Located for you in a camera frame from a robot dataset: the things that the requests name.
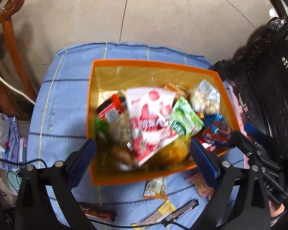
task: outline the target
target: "screw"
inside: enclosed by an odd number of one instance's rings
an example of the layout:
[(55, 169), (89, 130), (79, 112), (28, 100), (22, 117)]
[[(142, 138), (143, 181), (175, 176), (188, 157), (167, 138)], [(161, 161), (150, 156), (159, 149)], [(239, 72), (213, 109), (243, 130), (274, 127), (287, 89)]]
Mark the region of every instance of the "screw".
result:
[(253, 165), (253, 166), (252, 166), (252, 170), (258, 171), (258, 167), (257, 167), (256, 165)]
[(54, 164), (54, 166), (60, 168), (60, 167), (63, 166), (63, 164), (64, 164), (63, 161), (57, 161), (57, 162)]
[(223, 165), (225, 168), (229, 168), (229, 167), (230, 167), (230, 162), (229, 162), (229, 161), (223, 161), (223, 162), (222, 162), (222, 165)]
[(28, 171), (31, 171), (33, 169), (34, 169), (34, 165), (33, 164), (30, 164), (30, 165), (27, 166), (27, 170)]

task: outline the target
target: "white cable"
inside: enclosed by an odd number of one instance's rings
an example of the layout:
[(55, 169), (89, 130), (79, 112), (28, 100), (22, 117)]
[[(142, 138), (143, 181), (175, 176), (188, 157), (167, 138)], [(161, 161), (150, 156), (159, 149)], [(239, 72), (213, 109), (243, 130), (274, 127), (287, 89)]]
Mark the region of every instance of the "white cable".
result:
[(33, 105), (35, 105), (35, 102), (33, 100), (31, 100), (26, 94), (24, 94), (23, 92), (17, 90), (15, 87), (11, 86), (9, 83), (7, 83), (3, 78), (1, 78), (0, 76), (0, 81), (6, 85), (8, 88), (10, 88), (11, 90), (13, 90), (14, 92), (22, 95), (22, 97), (24, 97), (25, 99), (27, 99), (30, 103), (32, 103)]

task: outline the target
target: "pink snack bag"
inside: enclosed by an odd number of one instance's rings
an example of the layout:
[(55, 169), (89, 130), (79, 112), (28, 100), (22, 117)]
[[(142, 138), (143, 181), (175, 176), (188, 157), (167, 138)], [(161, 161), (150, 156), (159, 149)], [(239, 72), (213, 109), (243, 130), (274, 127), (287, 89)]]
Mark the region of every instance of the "pink snack bag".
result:
[(133, 151), (137, 154), (139, 166), (178, 137), (169, 126), (175, 94), (153, 87), (132, 88), (126, 91)]

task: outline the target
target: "blue tablecloth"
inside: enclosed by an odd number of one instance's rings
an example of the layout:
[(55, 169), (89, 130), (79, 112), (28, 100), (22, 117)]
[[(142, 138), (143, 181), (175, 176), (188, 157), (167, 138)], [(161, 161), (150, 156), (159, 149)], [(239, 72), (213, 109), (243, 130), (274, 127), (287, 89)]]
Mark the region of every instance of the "blue tablecloth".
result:
[[(173, 49), (143, 44), (91, 43), (61, 49), (48, 69), (39, 91), (31, 119), (28, 139), (28, 160), (42, 158), (48, 166), (57, 160), (65, 160), (68, 155), (81, 148), (86, 136), (86, 111), (88, 81), (93, 60), (95, 59), (150, 59), (191, 65), (208, 69), (211, 64), (205, 57), (191, 55)], [(231, 98), (227, 82), (224, 82)], [(224, 158), (231, 163), (243, 159), (237, 148), (229, 151)], [(199, 206), (177, 220), (190, 227), (207, 204), (191, 183), (184, 178), (192, 171), (173, 174), (167, 179), (167, 194), (176, 208), (190, 199), (199, 200)], [(117, 211), (115, 224), (130, 225), (160, 206), (162, 200), (142, 199), (145, 182), (116, 186), (95, 186), (91, 183), (90, 171), (87, 170), (80, 185), (72, 190), (78, 202), (101, 204), (105, 208)], [(51, 187), (47, 188), (51, 198), (55, 198)], [(236, 197), (233, 190), (228, 203)], [(56, 200), (51, 200), (58, 219), (66, 220)], [(105, 226), (94, 224), (98, 229)], [(179, 229), (171, 225), (170, 229)]]

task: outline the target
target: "orange box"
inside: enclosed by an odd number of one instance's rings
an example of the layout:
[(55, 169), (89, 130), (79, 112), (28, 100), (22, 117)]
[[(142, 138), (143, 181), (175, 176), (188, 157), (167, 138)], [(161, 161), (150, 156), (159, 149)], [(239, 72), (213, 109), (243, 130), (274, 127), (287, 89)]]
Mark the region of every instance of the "orange box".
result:
[[(143, 86), (161, 87), (168, 82), (190, 88), (203, 79), (206, 79), (218, 89), (220, 93), (220, 113), (227, 120), (228, 125), (233, 130), (240, 130), (226, 89), (215, 71), (156, 61), (95, 60), (92, 64), (88, 90), (87, 137), (95, 139), (96, 108), (118, 91)], [(228, 150), (228, 148), (217, 148), (216, 154), (220, 156)], [(102, 148), (97, 147), (96, 157), (90, 164), (93, 184), (111, 185), (145, 181), (196, 167), (194, 162), (185, 160), (164, 170), (112, 173), (101, 169), (102, 159), (99, 158), (101, 153), (104, 153)]]

